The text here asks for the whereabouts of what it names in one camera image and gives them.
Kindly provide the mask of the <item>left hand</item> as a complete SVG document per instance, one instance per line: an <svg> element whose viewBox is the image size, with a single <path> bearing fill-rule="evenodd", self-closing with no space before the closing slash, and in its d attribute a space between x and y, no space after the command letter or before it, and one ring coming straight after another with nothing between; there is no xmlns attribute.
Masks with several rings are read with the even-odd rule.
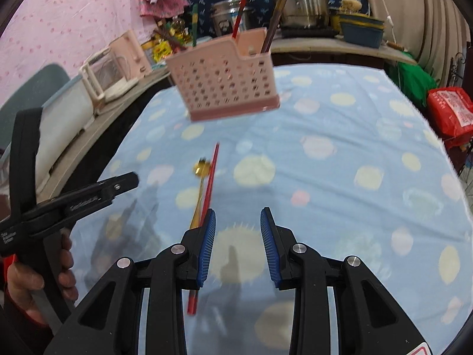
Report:
<svg viewBox="0 0 473 355"><path fill-rule="evenodd" d="M71 271L74 265L74 259L71 254L72 241L71 231L64 228L61 231L62 247L59 250L58 258L61 272L58 282L62 288L63 297L72 303L76 302L79 292L76 287L76 279ZM39 325L48 325L48 320L40 311L33 293L42 291L44 288L44 279L31 267L24 265L16 260L7 270L7 290L10 299L26 315Z"/></svg>

